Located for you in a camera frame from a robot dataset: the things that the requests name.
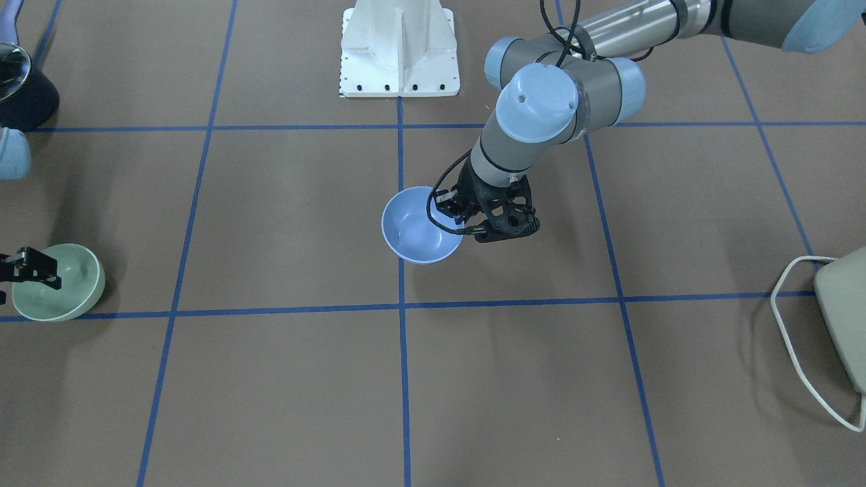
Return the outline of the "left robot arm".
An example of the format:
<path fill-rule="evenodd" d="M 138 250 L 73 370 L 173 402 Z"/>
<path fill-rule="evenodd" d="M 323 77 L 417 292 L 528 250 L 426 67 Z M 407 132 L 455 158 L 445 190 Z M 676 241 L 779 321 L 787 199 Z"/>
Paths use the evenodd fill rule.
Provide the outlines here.
<path fill-rule="evenodd" d="M 486 55 L 499 90 L 452 188 L 435 184 L 424 209 L 461 234 L 517 235 L 538 224 L 528 171 L 554 145 L 634 116 L 646 96 L 639 62 L 659 46 L 701 34 L 820 53 L 864 18 L 863 1 L 634 1 L 528 41 L 501 38 Z"/>

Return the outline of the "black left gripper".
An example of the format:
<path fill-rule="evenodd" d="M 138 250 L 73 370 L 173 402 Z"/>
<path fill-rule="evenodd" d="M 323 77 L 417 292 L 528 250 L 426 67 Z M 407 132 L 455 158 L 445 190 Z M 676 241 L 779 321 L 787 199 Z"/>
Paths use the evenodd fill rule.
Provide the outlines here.
<path fill-rule="evenodd" d="M 514 213 L 507 192 L 506 187 L 489 185 L 476 175 L 471 164 L 464 164 L 451 190 L 433 192 L 433 204 L 451 218 L 468 220 L 483 212 L 486 218 L 495 219 Z"/>

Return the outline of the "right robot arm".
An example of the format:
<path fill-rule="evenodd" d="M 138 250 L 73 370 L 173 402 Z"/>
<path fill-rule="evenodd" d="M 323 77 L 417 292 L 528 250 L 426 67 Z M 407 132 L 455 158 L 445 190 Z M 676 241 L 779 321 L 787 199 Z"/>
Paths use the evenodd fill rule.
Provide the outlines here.
<path fill-rule="evenodd" d="M 2 129 L 2 179 L 23 179 L 30 172 L 31 163 L 30 145 L 24 133 L 18 129 Z M 27 246 L 13 254 L 1 256 L 1 277 L 2 281 L 12 283 L 40 283 L 50 289 L 62 289 L 57 260 Z"/>

